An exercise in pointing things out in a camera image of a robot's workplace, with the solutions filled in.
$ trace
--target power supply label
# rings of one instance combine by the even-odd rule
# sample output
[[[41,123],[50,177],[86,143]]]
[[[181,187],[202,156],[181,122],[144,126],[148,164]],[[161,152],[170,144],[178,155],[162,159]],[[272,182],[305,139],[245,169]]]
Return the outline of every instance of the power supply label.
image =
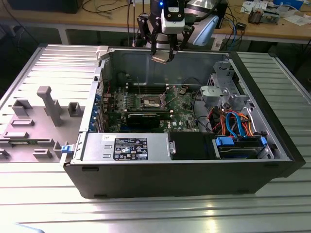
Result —
[[[116,138],[113,159],[148,160],[148,144],[146,138]]]

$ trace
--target electronic device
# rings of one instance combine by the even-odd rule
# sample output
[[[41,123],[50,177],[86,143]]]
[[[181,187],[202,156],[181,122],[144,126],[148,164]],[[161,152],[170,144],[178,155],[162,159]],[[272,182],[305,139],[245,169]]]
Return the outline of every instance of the electronic device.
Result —
[[[255,193],[305,164],[308,116],[283,113],[300,117],[311,97],[276,57],[149,56],[38,48],[0,101],[0,161],[60,162],[85,198]]]
[[[7,0],[14,10],[53,11],[75,14],[83,0]]]
[[[275,10],[262,10],[258,8],[253,8],[248,16],[248,22],[253,24],[277,23],[279,19],[280,16]]]

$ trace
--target cable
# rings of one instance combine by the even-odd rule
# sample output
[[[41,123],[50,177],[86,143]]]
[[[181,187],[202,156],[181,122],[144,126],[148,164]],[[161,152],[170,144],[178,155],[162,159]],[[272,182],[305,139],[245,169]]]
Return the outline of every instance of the cable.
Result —
[[[194,116],[194,118],[198,121],[198,123],[199,123],[200,125],[202,125],[202,126],[206,129],[206,131],[210,132],[210,129],[209,129],[206,125],[204,125],[202,122],[199,121],[199,119],[196,117],[195,112],[194,112],[194,104],[195,104],[195,101],[196,101],[196,98],[197,98],[199,92],[200,92],[200,90],[198,90],[198,91],[196,92],[196,95],[195,95],[194,100],[193,100],[193,104],[192,104],[193,116]]]
[[[251,136],[254,136],[252,129],[251,129],[251,122],[250,121],[248,122],[248,128],[249,128],[249,133],[251,134]]]
[[[3,28],[3,26],[2,26],[1,24],[0,24],[0,28],[1,28],[2,33],[5,34],[5,35],[10,39],[10,41],[11,41],[13,47],[17,49],[18,53],[19,53],[21,56],[23,56],[25,59],[29,59],[29,57],[25,57],[23,54],[21,54],[20,51],[19,51],[19,49],[21,49],[21,50],[27,52],[29,55],[32,55],[33,53],[30,52],[30,51],[28,51],[27,49],[25,49],[25,48],[23,48],[23,47],[16,46],[16,45],[14,44],[14,41],[13,41],[13,38],[14,38],[14,37],[10,36],[10,35],[5,31],[5,29]]]
[[[100,11],[100,10],[91,11],[91,10],[88,10],[88,9],[85,8],[85,5],[86,5],[88,2],[90,2],[90,1],[92,1],[92,0],[87,0],[85,3],[82,4],[82,9],[85,10],[85,11],[87,11],[87,12],[90,12],[90,13],[105,13],[105,12],[117,10],[117,9],[119,9],[119,8],[122,8],[122,7],[125,7],[125,6],[128,5],[128,4],[126,4],[126,5],[118,6],[118,7],[115,7],[115,8],[109,9],[109,10],[105,10],[105,11]],[[106,5],[112,5],[112,4],[114,4],[114,3],[111,3],[111,4],[103,4],[103,5],[98,6],[97,8],[102,7],[102,6],[106,6]]]
[[[130,3],[127,4],[127,44],[130,47],[130,25],[129,25],[129,17],[130,17]]]
[[[230,133],[232,133],[233,136],[237,137],[237,135],[231,130],[230,125],[229,125],[229,117],[231,114],[233,114],[237,119],[237,124],[238,124],[238,129],[239,129],[240,135],[245,136],[245,132],[244,132],[244,130],[242,128],[242,124],[241,124],[241,119],[239,118],[239,115],[237,113],[234,113],[234,112],[229,112],[225,118],[225,124],[226,124],[228,131]]]
[[[133,4],[133,43],[132,43],[132,47],[135,47],[135,0],[134,0],[134,4]]]
[[[209,11],[206,15],[204,15],[204,16],[202,16],[202,17],[196,18],[195,22],[201,22],[202,20],[204,20],[204,19],[206,19],[207,17],[209,17],[209,16],[213,13],[213,11],[216,9],[216,7],[218,6],[218,4],[219,4],[221,1],[222,1],[222,0],[217,0],[217,2],[216,2],[215,5],[212,7],[212,9],[210,9],[210,11]]]
[[[201,83],[201,81],[198,80],[198,79],[195,78],[195,77],[188,77],[188,78],[185,78],[185,79],[183,80],[183,82],[182,82],[182,85],[185,85],[185,81],[186,81],[186,80],[189,80],[189,79],[194,79],[194,80],[196,80],[201,86],[203,86],[203,84]]]
[[[11,12],[8,10],[8,8],[6,7],[6,5],[4,4],[4,1],[3,1],[3,0],[1,0],[1,1],[2,1],[2,4],[3,4],[3,6],[4,6],[6,12],[12,17],[12,19],[14,19],[14,20],[16,21],[16,23],[18,23],[18,24],[27,32],[27,34],[28,34],[28,35],[37,43],[37,45],[38,45],[39,42],[38,42],[38,41],[33,37],[33,35],[31,35],[30,32],[27,31],[27,29],[26,29],[23,25],[21,25],[21,23],[11,14]]]
[[[18,49],[18,52],[20,52],[20,51],[19,51],[19,42],[20,42],[20,40],[21,40],[21,37],[22,37],[24,31],[25,31],[25,29],[23,29],[23,31],[22,31],[22,32],[20,33],[20,35],[19,35],[19,39],[18,39],[18,42],[17,42],[17,49]]]
[[[108,81],[108,90],[107,90],[106,94],[109,93],[109,90],[110,90],[110,81]]]

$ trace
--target blue cable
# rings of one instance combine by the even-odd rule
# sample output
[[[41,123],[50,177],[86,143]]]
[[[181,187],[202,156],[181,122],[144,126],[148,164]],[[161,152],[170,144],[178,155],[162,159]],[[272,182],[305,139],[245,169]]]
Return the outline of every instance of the blue cable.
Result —
[[[229,131],[230,133],[232,133],[232,135],[233,135],[234,137],[238,137],[238,136],[231,130],[230,125],[229,125],[229,117],[230,117],[231,114],[233,114],[233,115],[236,117],[236,119],[237,119],[238,129],[239,129],[240,135],[241,135],[241,136],[245,136],[245,132],[244,132],[244,130],[243,130],[243,128],[242,128],[241,119],[239,118],[238,114],[233,113],[233,112],[228,113],[227,116],[225,117],[225,125],[226,125],[228,131]]]
[[[233,41],[232,41],[231,45],[229,45],[229,47],[230,47],[229,50],[231,50],[231,49],[233,48],[232,46],[233,46],[233,44],[234,44],[234,42],[235,42],[235,39],[236,39],[236,37],[237,37],[237,29],[235,28],[235,25],[234,25],[234,23],[233,23],[232,20],[230,20],[230,19],[228,19],[228,18],[226,18],[226,20],[229,21],[229,22],[232,24],[233,33],[234,33]]]

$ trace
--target metal slat surface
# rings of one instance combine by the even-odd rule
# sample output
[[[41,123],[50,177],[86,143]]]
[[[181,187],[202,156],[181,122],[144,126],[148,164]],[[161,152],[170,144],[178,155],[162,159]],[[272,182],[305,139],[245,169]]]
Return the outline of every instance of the metal slat surface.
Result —
[[[48,48],[90,50],[62,45]],[[267,54],[241,54],[246,59],[267,60],[268,57]],[[277,79],[285,82],[275,84],[285,83],[286,90],[297,90],[290,80]],[[77,85],[81,80],[89,79],[75,79],[75,83],[68,84]],[[260,88],[265,91],[280,90],[278,86],[265,89],[268,82],[261,84]],[[271,106],[277,115],[286,112],[285,120],[297,117],[301,106],[306,107],[302,119],[308,119],[306,114],[311,111],[308,105],[299,103],[278,102]],[[286,129],[298,143],[308,143],[310,131],[293,125]],[[0,164],[0,212],[4,213],[3,221],[23,223],[46,233],[310,232],[311,145],[297,147],[306,159],[305,166],[289,178],[272,180],[256,194],[247,195],[87,200],[80,196],[58,163]]]
[[[17,99],[27,99],[32,106],[44,106],[43,100],[36,94],[40,86],[50,86],[52,98],[57,99],[62,107],[67,107],[70,102],[85,106],[98,66],[96,49],[96,46],[58,45],[37,49],[33,65],[20,77],[18,86],[0,109],[0,133],[11,121],[11,106]]]

